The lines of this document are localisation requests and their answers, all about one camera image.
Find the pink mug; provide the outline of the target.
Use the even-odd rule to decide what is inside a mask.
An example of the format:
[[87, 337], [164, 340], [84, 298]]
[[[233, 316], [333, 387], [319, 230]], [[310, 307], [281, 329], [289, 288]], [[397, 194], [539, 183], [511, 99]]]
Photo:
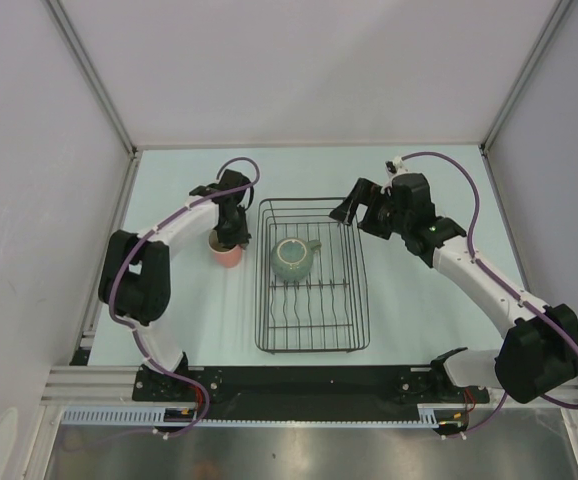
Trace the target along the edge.
[[208, 245], [214, 260], [224, 268], [234, 268], [242, 259], [243, 249], [240, 245], [226, 247], [219, 242], [214, 233], [209, 236]]

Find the green ceramic cup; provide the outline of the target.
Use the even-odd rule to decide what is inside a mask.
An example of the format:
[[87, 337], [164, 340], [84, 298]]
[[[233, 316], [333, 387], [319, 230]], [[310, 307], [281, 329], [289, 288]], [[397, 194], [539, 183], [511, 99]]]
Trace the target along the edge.
[[300, 282], [309, 275], [321, 246], [319, 240], [284, 238], [274, 245], [270, 253], [271, 270], [283, 282]]

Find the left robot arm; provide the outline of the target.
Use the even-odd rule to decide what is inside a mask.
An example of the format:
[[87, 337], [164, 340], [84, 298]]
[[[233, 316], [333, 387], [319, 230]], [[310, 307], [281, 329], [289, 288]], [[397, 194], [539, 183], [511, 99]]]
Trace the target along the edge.
[[253, 196], [253, 187], [244, 174], [224, 167], [216, 182], [191, 190], [180, 209], [153, 227], [110, 236], [98, 298], [112, 320], [131, 331], [144, 365], [157, 372], [156, 389], [168, 399], [183, 397], [190, 387], [181, 369], [185, 354], [164, 319], [172, 260], [188, 241], [207, 237], [218, 262], [236, 266], [250, 240], [243, 199]]

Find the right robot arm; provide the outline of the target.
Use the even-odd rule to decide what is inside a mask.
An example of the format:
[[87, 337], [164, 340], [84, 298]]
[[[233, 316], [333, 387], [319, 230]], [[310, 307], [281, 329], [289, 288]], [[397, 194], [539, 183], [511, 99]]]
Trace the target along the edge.
[[407, 250], [457, 285], [489, 318], [503, 339], [499, 350], [458, 348], [436, 358], [432, 393], [453, 401], [468, 386], [504, 390], [526, 404], [578, 377], [578, 321], [565, 304], [551, 307], [521, 292], [469, 248], [466, 231], [439, 216], [426, 177], [405, 173], [387, 187], [360, 178], [329, 214], [382, 239], [397, 234]]

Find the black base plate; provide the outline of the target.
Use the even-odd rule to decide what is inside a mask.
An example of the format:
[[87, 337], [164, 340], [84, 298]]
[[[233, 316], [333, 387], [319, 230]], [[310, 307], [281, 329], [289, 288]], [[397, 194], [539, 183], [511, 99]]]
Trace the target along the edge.
[[210, 420], [362, 422], [418, 418], [422, 404], [487, 404], [429, 366], [205, 366], [182, 374], [209, 394]]

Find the aluminium frame rail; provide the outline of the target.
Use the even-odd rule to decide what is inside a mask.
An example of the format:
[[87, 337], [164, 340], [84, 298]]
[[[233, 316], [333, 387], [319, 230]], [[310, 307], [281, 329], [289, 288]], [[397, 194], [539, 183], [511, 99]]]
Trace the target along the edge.
[[42, 405], [123, 406], [133, 402], [137, 367], [55, 366]]

